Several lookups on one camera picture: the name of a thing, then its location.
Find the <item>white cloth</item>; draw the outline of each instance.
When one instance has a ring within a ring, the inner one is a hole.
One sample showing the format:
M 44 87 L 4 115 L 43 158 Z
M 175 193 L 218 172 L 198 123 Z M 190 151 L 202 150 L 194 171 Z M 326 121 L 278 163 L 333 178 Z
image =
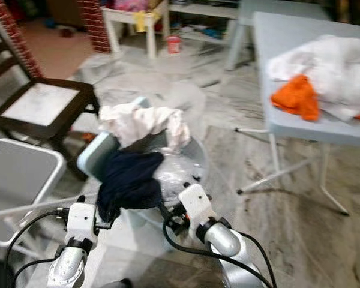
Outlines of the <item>white cloth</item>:
M 341 120 L 360 115 L 360 39 L 324 35 L 270 60 L 274 81 L 310 79 L 320 108 Z
M 168 150 L 179 153 L 191 139 L 182 114 L 179 109 L 141 108 L 134 103 L 104 106 L 100 109 L 100 128 L 115 135 L 123 148 L 148 134 L 158 134 L 166 129 Z

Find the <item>pink object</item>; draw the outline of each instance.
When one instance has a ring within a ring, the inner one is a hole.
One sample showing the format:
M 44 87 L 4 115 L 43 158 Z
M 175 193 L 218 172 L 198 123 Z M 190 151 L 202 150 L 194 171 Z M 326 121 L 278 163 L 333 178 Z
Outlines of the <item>pink object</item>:
M 179 53 L 181 51 L 181 39 L 177 35 L 167 37 L 167 48 L 169 54 Z
M 148 0 L 116 0 L 115 9 L 129 12 L 147 10 Z

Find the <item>wooden chair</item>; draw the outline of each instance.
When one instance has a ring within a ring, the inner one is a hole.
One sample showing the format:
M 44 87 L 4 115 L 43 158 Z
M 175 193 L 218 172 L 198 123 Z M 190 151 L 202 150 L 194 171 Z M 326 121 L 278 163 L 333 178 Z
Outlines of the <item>wooden chair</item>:
M 86 179 L 87 176 L 77 168 L 76 158 L 64 146 L 63 140 L 81 113 L 94 113 L 98 116 L 100 107 L 93 86 L 82 82 L 31 77 L 1 35 L 0 59 L 0 77 L 18 66 L 30 79 L 0 106 L 0 130 L 7 136 L 11 136 L 11 131 L 15 131 L 49 143 L 65 157 L 68 167 L 79 179 Z M 42 95 L 42 88 L 55 89 L 56 93 Z M 33 101 L 38 102 L 38 107 L 29 102 L 32 97 Z M 43 123 L 41 111 L 50 113 L 49 117 L 52 119 L 48 123 Z

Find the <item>brick pillar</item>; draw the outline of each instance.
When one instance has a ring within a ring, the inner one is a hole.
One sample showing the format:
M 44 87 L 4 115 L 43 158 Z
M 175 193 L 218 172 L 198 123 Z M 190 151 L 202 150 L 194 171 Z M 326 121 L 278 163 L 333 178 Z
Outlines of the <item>brick pillar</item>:
M 108 36 L 104 27 L 99 0 L 77 0 L 92 48 L 96 52 L 110 53 Z
M 17 55 L 28 69 L 30 75 L 33 77 L 42 77 L 43 74 L 28 48 L 23 33 L 2 0 L 0 0 L 0 23 L 7 32 L 8 37 L 11 39 L 17 51 Z

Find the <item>chair seat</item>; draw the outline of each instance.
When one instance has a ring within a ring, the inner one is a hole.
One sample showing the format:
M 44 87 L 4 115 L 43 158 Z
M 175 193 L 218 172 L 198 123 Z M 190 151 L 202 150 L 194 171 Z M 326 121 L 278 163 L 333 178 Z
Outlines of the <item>chair seat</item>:
M 0 107 L 0 126 L 51 139 L 70 128 L 93 96 L 87 83 L 35 78 Z

